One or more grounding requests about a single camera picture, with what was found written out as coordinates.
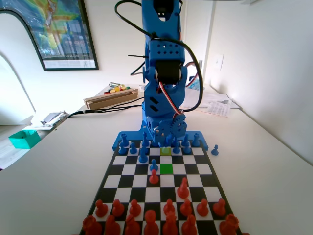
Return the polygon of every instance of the red pawn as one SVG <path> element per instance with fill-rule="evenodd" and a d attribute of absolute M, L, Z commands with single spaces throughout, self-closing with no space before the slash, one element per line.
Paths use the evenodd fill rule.
<path fill-rule="evenodd" d="M 224 217 L 226 214 L 225 210 L 225 200 L 220 198 L 219 202 L 213 204 L 213 211 L 219 217 Z"/>
<path fill-rule="evenodd" d="M 158 183 L 158 176 L 157 176 L 156 170 L 151 171 L 151 176 L 149 177 L 149 182 L 153 185 Z"/>
<path fill-rule="evenodd" d="M 177 194 L 181 199 L 185 199 L 189 196 L 189 190 L 187 188 L 187 178 L 184 177 L 181 181 L 180 187 L 177 189 Z"/>
<path fill-rule="evenodd" d="M 141 212 L 141 206 L 137 203 L 136 199 L 131 201 L 131 208 L 129 209 L 129 213 L 132 214 L 134 217 L 137 217 Z"/>
<path fill-rule="evenodd" d="M 220 223 L 221 235 L 236 235 L 238 227 L 238 219 L 233 214 L 229 214 L 226 216 L 226 221 Z"/>
<path fill-rule="evenodd" d="M 170 211 L 175 213 L 175 207 L 173 206 L 173 201 L 171 199 L 167 199 L 163 211 L 165 215 Z"/>
<path fill-rule="evenodd" d="M 124 213 L 125 206 L 119 202 L 118 199 L 113 201 L 113 215 L 115 217 L 120 217 Z"/>
<path fill-rule="evenodd" d="M 156 213 L 154 210 L 147 210 L 145 213 L 145 220 L 147 222 L 144 235 L 158 235 L 158 226 L 156 224 Z"/>
<path fill-rule="evenodd" d="M 108 212 L 108 205 L 103 203 L 101 199 L 96 201 L 96 216 L 98 217 L 103 217 L 107 214 Z"/>
<path fill-rule="evenodd" d="M 201 202 L 197 205 L 197 212 L 203 217 L 209 214 L 209 208 L 207 207 L 207 200 L 205 198 L 202 199 Z"/>
<path fill-rule="evenodd" d="M 188 216 L 191 214 L 192 212 L 192 209 L 191 209 L 191 205 L 190 205 L 190 201 L 188 198 L 185 199 L 184 203 L 181 204 L 180 208 L 180 213 L 183 215 L 183 216 Z"/>
<path fill-rule="evenodd" d="M 189 215 L 187 221 L 182 224 L 182 235 L 197 235 L 195 223 L 196 218 L 192 214 Z"/>
<path fill-rule="evenodd" d="M 90 215 L 83 221 L 83 230 L 85 235 L 101 235 L 101 224 L 96 222 L 96 219 Z"/>
<path fill-rule="evenodd" d="M 126 219 L 125 235 L 139 235 L 140 226 L 135 221 L 134 216 L 130 214 Z"/>

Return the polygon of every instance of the desk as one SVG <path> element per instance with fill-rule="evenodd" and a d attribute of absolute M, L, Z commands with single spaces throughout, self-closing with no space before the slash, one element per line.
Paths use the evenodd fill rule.
<path fill-rule="evenodd" d="M 238 109 L 227 118 L 189 112 L 186 122 L 210 150 L 219 145 L 209 157 L 243 232 L 312 234 L 309 164 Z M 117 134 L 140 125 L 140 107 L 65 121 L 0 173 L 1 235 L 78 234 Z"/>

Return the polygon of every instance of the checkered board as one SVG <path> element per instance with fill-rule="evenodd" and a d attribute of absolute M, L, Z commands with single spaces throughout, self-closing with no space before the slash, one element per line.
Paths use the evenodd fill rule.
<path fill-rule="evenodd" d="M 141 229 L 140 234 L 143 235 L 143 229 L 146 225 L 144 213 L 150 209 L 156 212 L 156 223 L 159 227 L 159 234 L 162 234 L 162 228 L 166 221 L 163 207 L 166 204 L 166 200 L 171 198 L 175 207 L 177 227 L 181 235 L 182 224 L 187 218 L 179 211 L 179 207 L 184 200 L 178 197 L 177 189 L 183 177 L 186 177 L 190 192 L 188 199 L 192 204 L 192 214 L 196 218 L 198 234 L 220 235 L 220 223 L 225 219 L 226 215 L 233 213 L 202 143 L 201 147 L 191 147 L 190 154 L 184 154 L 179 145 L 180 153 L 173 153 L 172 148 L 171 156 L 161 156 L 159 147 L 148 146 L 148 153 L 146 154 L 148 161 L 142 164 L 138 160 L 141 141 L 133 142 L 138 150 L 136 154 L 129 152 L 130 145 L 126 147 L 128 151 L 124 155 L 119 154 L 118 149 L 114 152 L 93 205 L 88 213 L 88 215 L 93 215 L 96 221 L 101 224 L 103 232 L 105 221 L 109 213 L 102 218 L 97 217 L 95 215 L 96 200 L 101 199 L 103 203 L 106 203 L 110 214 L 112 214 L 112 203 L 114 199 L 119 199 L 120 202 L 124 204 L 124 214 L 119 218 L 115 218 L 116 222 L 121 227 L 121 234 L 124 234 L 126 227 L 125 220 L 129 215 L 129 209 L 131 207 L 130 202 L 136 199 L 141 206 L 141 213 L 135 218 L 135 221 L 139 223 Z M 156 185 L 152 185 L 149 182 L 152 159 L 155 159 L 158 165 L 156 174 L 159 176 L 159 182 Z M 160 175 L 161 164 L 172 164 L 173 174 Z M 197 204 L 200 203 L 203 198 L 208 200 L 209 214 L 206 217 L 201 217 L 197 213 Z M 226 201 L 226 215 L 224 217 L 219 217 L 213 212 L 213 204 L 220 198 Z M 238 229 L 237 235 L 241 234 L 240 229 Z"/>

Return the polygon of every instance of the teal box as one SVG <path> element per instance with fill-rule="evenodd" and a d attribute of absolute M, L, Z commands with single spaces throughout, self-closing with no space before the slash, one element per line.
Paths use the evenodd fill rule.
<path fill-rule="evenodd" d="M 9 137 L 15 148 L 32 148 L 41 141 L 37 131 L 19 131 Z"/>

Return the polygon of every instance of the wall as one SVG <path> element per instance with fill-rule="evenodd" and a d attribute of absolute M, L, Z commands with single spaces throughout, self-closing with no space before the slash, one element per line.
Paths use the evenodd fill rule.
<path fill-rule="evenodd" d="M 313 164 L 312 12 L 311 0 L 218 1 L 206 79 Z"/>

